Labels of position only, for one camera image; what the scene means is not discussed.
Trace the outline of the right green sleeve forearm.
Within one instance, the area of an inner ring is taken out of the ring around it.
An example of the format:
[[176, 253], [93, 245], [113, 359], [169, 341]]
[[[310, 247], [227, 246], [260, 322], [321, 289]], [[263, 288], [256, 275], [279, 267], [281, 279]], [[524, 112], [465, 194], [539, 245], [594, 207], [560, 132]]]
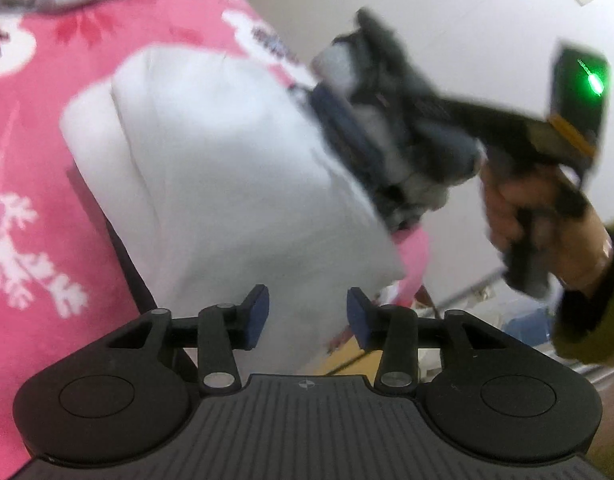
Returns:
[[[608, 234], [614, 248], [614, 222]], [[564, 292], [552, 344], [563, 359], [614, 365], [614, 256], [590, 297], [574, 290]]]

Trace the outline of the right hand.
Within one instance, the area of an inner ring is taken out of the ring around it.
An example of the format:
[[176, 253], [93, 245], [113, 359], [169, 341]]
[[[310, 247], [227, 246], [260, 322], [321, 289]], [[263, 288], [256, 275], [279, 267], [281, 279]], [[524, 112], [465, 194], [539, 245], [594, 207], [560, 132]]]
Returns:
[[546, 259], [546, 267], [570, 290], [590, 295], [614, 256], [614, 244], [591, 205], [578, 219], [564, 218], [555, 203], [569, 180], [556, 167], [540, 167], [518, 179], [501, 180], [486, 165], [480, 170], [482, 198], [489, 239], [499, 252], [507, 252], [525, 236], [518, 215], [535, 215], [532, 241]]

